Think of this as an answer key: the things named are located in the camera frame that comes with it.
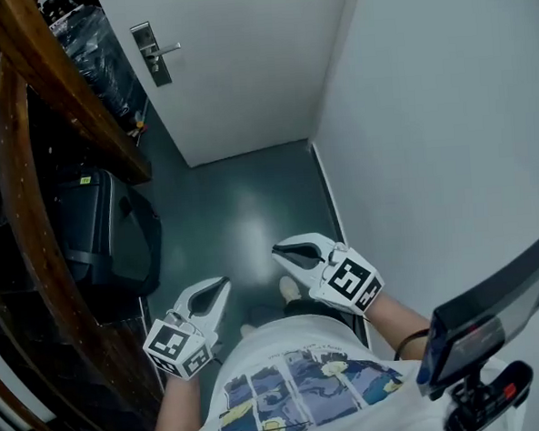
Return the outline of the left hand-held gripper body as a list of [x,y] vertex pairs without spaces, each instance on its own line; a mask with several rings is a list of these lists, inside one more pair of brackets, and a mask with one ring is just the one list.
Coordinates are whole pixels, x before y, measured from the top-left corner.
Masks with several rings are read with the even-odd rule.
[[216,302],[200,310],[176,301],[164,319],[154,321],[143,350],[159,370],[191,380],[215,358],[218,342]]

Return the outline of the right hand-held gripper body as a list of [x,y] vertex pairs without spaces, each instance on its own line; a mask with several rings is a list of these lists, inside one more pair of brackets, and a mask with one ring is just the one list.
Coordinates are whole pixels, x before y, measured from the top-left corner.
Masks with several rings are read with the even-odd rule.
[[310,297],[332,308],[363,316],[384,288],[374,266],[353,248],[337,243],[310,288]]

